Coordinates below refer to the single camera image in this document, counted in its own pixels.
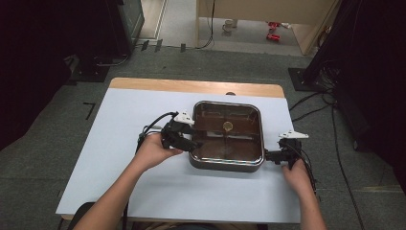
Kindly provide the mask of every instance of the person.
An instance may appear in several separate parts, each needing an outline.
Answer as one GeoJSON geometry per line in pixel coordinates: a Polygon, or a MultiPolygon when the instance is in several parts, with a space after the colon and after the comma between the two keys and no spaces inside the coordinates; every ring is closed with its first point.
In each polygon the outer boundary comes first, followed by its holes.
{"type": "MultiPolygon", "coordinates": [[[[161,134],[150,134],[139,150],[111,187],[94,203],[76,223],[75,230],[116,229],[123,209],[137,184],[138,179],[147,170],[159,165],[166,159],[180,154],[180,149],[163,149],[161,134]]],[[[305,165],[298,160],[290,171],[282,167],[283,174],[293,190],[296,191],[301,207],[302,229],[326,229],[316,196],[313,193],[305,165]]],[[[195,226],[190,229],[216,229],[212,226],[195,226]]]]}

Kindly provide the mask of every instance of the black stand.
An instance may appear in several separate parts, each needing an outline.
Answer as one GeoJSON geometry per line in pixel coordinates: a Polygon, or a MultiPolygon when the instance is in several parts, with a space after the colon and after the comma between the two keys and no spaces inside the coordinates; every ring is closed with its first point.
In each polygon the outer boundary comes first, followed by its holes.
{"type": "Polygon", "coordinates": [[[288,68],[287,70],[289,71],[290,79],[292,80],[293,87],[296,91],[321,92],[326,90],[323,86],[319,85],[317,81],[314,81],[312,83],[305,83],[303,78],[305,69],[288,68]]]}
{"type": "Polygon", "coordinates": [[[72,73],[70,81],[104,82],[110,66],[99,66],[98,64],[111,64],[111,59],[99,59],[96,63],[93,58],[82,58],[72,73]]]}

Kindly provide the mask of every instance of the gray floor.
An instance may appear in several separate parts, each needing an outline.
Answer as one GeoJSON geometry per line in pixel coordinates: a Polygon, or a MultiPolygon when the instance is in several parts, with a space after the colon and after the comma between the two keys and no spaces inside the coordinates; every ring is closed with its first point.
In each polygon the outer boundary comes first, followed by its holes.
{"type": "MultiPolygon", "coordinates": [[[[115,77],[191,81],[273,83],[282,86],[289,104],[308,95],[296,92],[288,67],[305,68],[311,57],[257,52],[187,50],[163,47],[155,52],[136,48],[124,64],[112,67],[105,83],[65,85],[38,116],[28,133],[0,151],[0,229],[57,229],[55,214],[81,148],[115,77]],[[86,120],[90,106],[96,109],[86,120]]],[[[295,108],[292,118],[323,106],[316,97],[295,108]]],[[[338,110],[334,110],[344,170],[366,229],[406,229],[406,197],[390,166],[372,152],[352,149],[352,138],[338,110]]],[[[320,206],[329,229],[360,229],[341,175],[334,149],[329,108],[294,123],[309,134],[303,141],[318,180],[320,206]]],[[[270,229],[299,229],[298,224],[270,224],[270,229]]]]}

